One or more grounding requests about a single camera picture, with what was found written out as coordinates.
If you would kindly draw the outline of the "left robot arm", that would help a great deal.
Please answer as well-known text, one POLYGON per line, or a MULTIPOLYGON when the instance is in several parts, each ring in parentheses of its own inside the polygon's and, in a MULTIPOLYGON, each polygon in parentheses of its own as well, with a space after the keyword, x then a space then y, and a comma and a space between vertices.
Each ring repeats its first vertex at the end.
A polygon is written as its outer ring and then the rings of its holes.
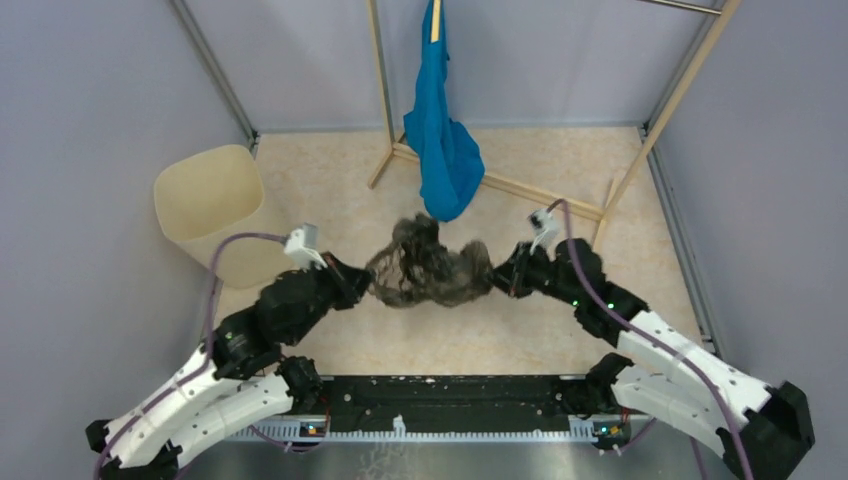
POLYGON ((373 281, 332 253, 285 271, 254 304, 206 333, 186 363, 141 404, 86 429, 96 479, 174 479, 200 453, 257 421, 319 404, 313 360, 285 356, 330 311, 357 305, 373 281))

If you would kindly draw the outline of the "dark translucent trash bag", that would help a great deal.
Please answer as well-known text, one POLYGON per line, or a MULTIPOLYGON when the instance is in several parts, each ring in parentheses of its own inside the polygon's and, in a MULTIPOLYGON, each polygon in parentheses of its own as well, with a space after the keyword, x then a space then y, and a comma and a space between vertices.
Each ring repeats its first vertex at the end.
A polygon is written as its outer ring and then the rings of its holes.
POLYGON ((368 292, 395 309, 426 302, 453 308, 488 295, 493 263, 486 244, 474 239, 451 250, 439 233, 439 222, 422 212, 397 220, 390 242, 366 263, 368 292))

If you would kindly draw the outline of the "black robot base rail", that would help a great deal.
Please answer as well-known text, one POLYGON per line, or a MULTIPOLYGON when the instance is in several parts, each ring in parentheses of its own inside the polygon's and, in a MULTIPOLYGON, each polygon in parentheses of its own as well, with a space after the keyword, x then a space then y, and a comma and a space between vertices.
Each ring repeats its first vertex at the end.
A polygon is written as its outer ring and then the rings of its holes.
POLYGON ((635 418, 582 376, 335 376, 312 407, 247 431, 293 452, 323 442, 576 442, 613 451, 641 435, 635 418))

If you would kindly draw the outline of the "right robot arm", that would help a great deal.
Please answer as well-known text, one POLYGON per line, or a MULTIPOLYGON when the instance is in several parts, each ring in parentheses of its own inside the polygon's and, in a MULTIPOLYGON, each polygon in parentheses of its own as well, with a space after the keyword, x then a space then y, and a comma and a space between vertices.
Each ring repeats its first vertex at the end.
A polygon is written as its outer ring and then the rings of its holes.
POLYGON ((586 377, 594 409, 647 414, 708 447, 738 479, 787 479, 814 445, 799 387, 750 376, 679 333, 608 280, 585 240, 560 242, 553 257, 522 242, 491 280, 513 298, 538 292, 570 305, 587 333, 613 347, 586 377))

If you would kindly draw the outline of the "beige plastic trash bin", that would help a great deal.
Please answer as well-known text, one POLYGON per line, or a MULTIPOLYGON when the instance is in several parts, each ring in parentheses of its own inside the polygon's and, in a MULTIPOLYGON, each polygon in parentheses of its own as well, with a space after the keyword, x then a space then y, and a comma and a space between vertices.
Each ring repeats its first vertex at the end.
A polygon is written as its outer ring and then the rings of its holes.
MULTIPOLYGON (((208 269, 217 247, 232 235, 284 235, 293 227, 242 145, 216 147, 165 168, 153 197, 164 236, 208 269)), ((216 275, 228 287, 245 289, 293 267, 281 244, 245 238, 224 249, 216 275)))

